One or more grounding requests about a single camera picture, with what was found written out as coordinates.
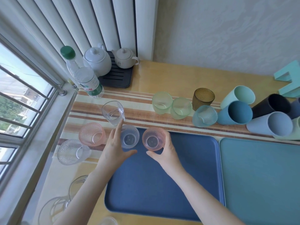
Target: white teapot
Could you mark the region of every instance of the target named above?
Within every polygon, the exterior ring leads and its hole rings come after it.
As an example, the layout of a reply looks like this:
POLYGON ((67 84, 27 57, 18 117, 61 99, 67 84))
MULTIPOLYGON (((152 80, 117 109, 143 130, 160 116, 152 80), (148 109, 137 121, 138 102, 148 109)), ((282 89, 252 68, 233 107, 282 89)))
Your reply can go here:
POLYGON ((103 43, 99 43, 98 47, 88 49, 84 53, 83 59, 92 67, 96 77, 104 76, 112 68, 110 56, 105 51, 105 45, 103 43))
POLYGON ((140 59, 128 48, 121 48, 118 51, 112 50, 112 53, 115 56, 115 63, 122 69, 128 69, 140 63, 140 59))

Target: person's left hand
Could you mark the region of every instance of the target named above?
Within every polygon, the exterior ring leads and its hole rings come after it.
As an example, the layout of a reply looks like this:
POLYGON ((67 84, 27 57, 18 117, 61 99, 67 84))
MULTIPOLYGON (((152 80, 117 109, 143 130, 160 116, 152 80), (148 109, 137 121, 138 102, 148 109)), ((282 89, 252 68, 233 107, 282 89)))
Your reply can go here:
POLYGON ((101 166, 115 172, 122 163, 130 156, 137 153, 137 150, 124 152, 121 147, 121 130, 124 120, 121 119, 117 128, 110 132, 106 146, 100 156, 97 166, 101 166))

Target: light blue cup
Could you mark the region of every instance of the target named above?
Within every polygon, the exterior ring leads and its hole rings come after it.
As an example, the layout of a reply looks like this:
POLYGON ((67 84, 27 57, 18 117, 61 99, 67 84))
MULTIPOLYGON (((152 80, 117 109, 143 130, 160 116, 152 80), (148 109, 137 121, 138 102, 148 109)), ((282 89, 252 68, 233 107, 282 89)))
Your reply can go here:
POLYGON ((236 86, 221 102, 221 109, 224 109, 233 101, 241 101, 250 105, 255 101, 255 94, 250 88, 246 86, 236 86))
POLYGON ((215 124, 217 119, 216 110, 211 106, 203 105, 195 111, 192 122, 196 127, 207 127, 215 124))
POLYGON ((233 101, 218 113, 221 125, 244 125, 252 120, 253 112, 245 102, 233 101))

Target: hand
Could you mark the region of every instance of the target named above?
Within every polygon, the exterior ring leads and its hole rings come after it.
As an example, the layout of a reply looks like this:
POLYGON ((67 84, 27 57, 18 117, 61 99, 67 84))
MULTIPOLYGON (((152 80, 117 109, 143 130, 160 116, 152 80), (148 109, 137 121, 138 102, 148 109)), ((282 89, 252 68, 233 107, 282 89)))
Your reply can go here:
POLYGON ((100 156, 97 166, 104 166, 112 172, 115 172, 122 163, 130 156, 137 153, 137 150, 124 152, 121 147, 121 130, 124 120, 121 119, 117 128, 110 132, 106 146, 100 156))
POLYGON ((156 154, 154 151, 147 151, 146 153, 152 159, 157 161, 169 176, 172 176, 172 174, 183 169, 183 167, 172 144, 170 133, 164 129, 162 130, 166 137, 163 152, 160 155, 156 154))

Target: window bar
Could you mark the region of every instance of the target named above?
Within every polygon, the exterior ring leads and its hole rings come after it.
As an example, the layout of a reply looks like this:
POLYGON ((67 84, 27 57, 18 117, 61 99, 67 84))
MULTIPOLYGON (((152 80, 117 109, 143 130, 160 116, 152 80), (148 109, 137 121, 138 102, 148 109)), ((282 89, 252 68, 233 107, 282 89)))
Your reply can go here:
POLYGON ((32 127, 29 126, 29 125, 24 125, 24 124, 21 124, 19 122, 11 121, 11 120, 6 119, 6 118, 0 117, 0 121, 4 121, 4 122, 7 122, 7 123, 10 123, 10 124, 13 124, 13 125, 18 125, 18 126, 21 126, 21 127, 27 128, 27 129, 32 129, 32 127))
POLYGON ((20 101, 14 99, 14 98, 12 98, 12 97, 10 97, 10 96, 8 96, 8 95, 2 93, 2 92, 0 92, 0 95, 3 96, 4 98, 7 98, 7 99, 9 99, 9 100, 11 100, 11 101, 13 101, 13 102, 15 102, 15 103, 21 105, 21 106, 24 106, 24 107, 26 107, 26 108, 28 108, 28 109, 31 109, 31 110, 33 110, 33 111, 36 112, 36 113, 41 113, 39 110, 34 109, 33 107, 28 106, 27 104, 25 104, 25 103, 23 103, 23 102, 20 102, 20 101))
POLYGON ((42 97, 44 97, 45 99, 49 99, 49 97, 45 96, 43 93, 41 93, 39 90, 35 89, 34 87, 32 87, 31 85, 29 85, 28 83, 26 83, 25 81, 21 80, 18 76, 16 76, 15 74, 11 73, 10 71, 8 71, 6 68, 4 68, 2 65, 0 65, 0 69, 4 72, 6 72, 8 75, 10 75, 11 77, 13 77, 14 79, 20 81, 22 84, 24 84, 25 86, 27 86, 28 88, 32 89, 33 91, 35 91, 36 93, 40 94, 42 97))

